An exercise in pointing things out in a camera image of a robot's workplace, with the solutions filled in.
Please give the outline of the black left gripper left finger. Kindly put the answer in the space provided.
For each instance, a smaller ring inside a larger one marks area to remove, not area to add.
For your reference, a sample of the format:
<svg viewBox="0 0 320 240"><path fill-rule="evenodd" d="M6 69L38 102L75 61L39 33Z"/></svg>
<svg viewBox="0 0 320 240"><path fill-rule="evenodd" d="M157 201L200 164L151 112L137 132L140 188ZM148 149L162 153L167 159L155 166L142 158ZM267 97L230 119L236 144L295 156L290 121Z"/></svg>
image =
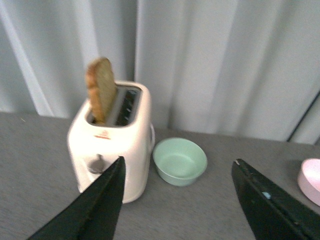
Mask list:
<svg viewBox="0 0 320 240"><path fill-rule="evenodd" d="M125 159L120 156L66 209L30 240L112 240L125 188Z"/></svg>

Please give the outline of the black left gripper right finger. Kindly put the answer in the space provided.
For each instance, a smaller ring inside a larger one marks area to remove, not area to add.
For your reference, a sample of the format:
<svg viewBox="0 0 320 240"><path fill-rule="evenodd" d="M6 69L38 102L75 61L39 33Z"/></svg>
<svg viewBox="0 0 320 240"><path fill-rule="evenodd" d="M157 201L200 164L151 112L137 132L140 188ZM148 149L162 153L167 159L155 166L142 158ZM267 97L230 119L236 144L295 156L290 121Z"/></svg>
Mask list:
<svg viewBox="0 0 320 240"><path fill-rule="evenodd" d="M257 240L318 240L320 216L242 159L232 164L238 201Z"/></svg>

